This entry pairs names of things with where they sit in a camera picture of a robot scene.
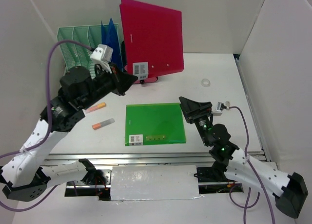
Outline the green clip file folder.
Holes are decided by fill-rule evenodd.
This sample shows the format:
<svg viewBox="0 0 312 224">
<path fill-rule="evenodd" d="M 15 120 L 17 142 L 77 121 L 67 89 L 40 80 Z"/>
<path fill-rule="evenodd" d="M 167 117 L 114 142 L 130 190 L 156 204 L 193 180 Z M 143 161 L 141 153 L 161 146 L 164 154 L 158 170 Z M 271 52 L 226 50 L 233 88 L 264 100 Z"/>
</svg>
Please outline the green clip file folder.
<svg viewBox="0 0 312 224">
<path fill-rule="evenodd" d="M 183 116 L 178 103 L 126 106 L 125 146 L 186 143 Z"/>
</svg>

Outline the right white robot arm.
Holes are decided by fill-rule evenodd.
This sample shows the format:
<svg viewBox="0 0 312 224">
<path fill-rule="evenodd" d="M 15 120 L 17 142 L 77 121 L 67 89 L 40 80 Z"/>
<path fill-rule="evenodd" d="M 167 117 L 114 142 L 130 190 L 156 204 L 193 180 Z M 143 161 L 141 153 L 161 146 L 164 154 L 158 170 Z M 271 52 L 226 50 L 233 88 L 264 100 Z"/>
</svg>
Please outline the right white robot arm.
<svg viewBox="0 0 312 224">
<path fill-rule="evenodd" d="M 180 108 L 187 123 L 194 124 L 204 146 L 215 160 L 213 177 L 245 183 L 263 191 L 266 198 L 275 199 L 276 208 L 286 216 L 297 219 L 308 196 L 304 178 L 274 169 L 249 155 L 246 149 L 230 141 L 225 125 L 213 124 L 212 103 L 196 102 L 179 97 Z"/>
</svg>

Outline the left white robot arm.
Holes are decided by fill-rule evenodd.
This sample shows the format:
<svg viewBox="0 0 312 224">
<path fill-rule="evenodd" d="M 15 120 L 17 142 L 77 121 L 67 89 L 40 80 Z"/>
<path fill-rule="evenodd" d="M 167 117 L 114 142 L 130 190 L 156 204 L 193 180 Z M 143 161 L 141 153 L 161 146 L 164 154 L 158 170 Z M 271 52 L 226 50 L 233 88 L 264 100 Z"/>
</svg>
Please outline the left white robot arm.
<svg viewBox="0 0 312 224">
<path fill-rule="evenodd" d="M 0 168 L 2 191 L 7 199 L 30 202 L 55 185 L 71 181 L 95 184 L 104 180 L 103 173 L 88 159 L 55 166 L 43 164 L 52 149 L 85 117 L 85 109 L 111 92 L 125 95 L 138 80 L 114 64 L 111 72 L 101 71 L 99 65 L 95 69 L 94 78 L 83 66 L 71 68 L 60 78 L 58 95 L 50 101 L 52 122 L 48 122 L 48 112 L 44 109 L 23 147 Z"/>
</svg>

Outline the red clip file folder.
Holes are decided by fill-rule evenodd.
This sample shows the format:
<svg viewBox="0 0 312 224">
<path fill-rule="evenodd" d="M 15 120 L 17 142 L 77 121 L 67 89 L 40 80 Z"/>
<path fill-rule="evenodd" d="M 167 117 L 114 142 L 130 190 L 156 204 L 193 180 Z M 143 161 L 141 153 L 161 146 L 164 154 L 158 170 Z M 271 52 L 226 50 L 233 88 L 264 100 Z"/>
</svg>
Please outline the red clip file folder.
<svg viewBox="0 0 312 224">
<path fill-rule="evenodd" d="M 143 81 L 184 70 L 181 11 L 137 0 L 119 8 L 129 74 Z"/>
</svg>

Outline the blue clip file folder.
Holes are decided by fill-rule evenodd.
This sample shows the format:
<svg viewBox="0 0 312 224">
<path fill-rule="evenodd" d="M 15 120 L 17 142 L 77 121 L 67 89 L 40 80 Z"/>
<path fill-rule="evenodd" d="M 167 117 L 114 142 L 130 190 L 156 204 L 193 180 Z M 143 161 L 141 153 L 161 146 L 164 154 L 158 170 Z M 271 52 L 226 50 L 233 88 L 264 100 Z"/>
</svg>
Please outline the blue clip file folder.
<svg viewBox="0 0 312 224">
<path fill-rule="evenodd" d="M 115 63 L 123 71 L 118 33 L 112 18 L 110 18 L 107 25 L 101 22 L 101 43 L 113 49 L 111 62 Z"/>
</svg>

